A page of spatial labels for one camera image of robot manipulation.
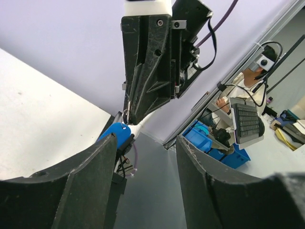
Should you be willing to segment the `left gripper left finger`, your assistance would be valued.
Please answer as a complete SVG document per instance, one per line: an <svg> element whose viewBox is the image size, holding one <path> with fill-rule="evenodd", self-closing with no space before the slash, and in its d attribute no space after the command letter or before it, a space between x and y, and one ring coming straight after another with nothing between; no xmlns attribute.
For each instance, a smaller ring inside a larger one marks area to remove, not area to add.
<svg viewBox="0 0 305 229"><path fill-rule="evenodd" d="M110 134L31 177L1 181L1 228L103 228L116 149Z"/></svg>

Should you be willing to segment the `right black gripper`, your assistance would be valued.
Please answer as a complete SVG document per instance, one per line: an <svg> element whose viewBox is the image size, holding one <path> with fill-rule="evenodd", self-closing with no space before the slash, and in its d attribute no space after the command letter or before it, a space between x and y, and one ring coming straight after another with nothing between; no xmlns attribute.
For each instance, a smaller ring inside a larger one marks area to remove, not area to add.
<svg viewBox="0 0 305 229"><path fill-rule="evenodd" d="M191 86L184 66L183 31L186 20L168 14L124 16L121 21L126 89L124 109L131 102L130 125L170 99L180 98Z"/></svg>

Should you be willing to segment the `solid blue key tag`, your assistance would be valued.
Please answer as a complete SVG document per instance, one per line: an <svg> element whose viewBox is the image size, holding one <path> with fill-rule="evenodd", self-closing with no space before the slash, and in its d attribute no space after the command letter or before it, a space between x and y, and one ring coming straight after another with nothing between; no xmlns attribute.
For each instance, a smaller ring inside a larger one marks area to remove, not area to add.
<svg viewBox="0 0 305 229"><path fill-rule="evenodd" d="M131 129L124 123L116 122L111 124L106 131L97 139L97 142L109 134L115 134L117 138L117 149L129 138Z"/></svg>

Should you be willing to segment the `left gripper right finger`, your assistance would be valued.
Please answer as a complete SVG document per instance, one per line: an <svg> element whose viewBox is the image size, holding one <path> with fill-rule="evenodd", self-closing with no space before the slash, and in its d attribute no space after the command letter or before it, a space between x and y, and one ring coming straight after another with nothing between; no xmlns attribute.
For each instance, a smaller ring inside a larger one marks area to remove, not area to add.
<svg viewBox="0 0 305 229"><path fill-rule="evenodd" d="M176 139L176 157L189 229L302 229L304 173L254 177Z"/></svg>

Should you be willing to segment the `silver key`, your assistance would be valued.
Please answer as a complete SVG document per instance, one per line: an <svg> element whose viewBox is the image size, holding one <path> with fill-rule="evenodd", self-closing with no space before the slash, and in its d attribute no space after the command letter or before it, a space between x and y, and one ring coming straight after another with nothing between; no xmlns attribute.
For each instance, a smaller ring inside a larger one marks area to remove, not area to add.
<svg viewBox="0 0 305 229"><path fill-rule="evenodd" d="M122 122L126 125L129 124L130 110L131 110L131 102L128 101L127 107L124 109L122 113Z"/></svg>

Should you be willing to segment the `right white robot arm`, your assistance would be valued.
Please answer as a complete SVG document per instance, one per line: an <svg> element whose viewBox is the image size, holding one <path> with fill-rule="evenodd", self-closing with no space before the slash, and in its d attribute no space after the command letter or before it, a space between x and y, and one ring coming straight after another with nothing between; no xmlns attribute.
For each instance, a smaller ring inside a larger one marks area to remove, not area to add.
<svg viewBox="0 0 305 229"><path fill-rule="evenodd" d="M138 125L181 97L201 74L195 42L213 13L199 0L127 0L124 11L123 121Z"/></svg>

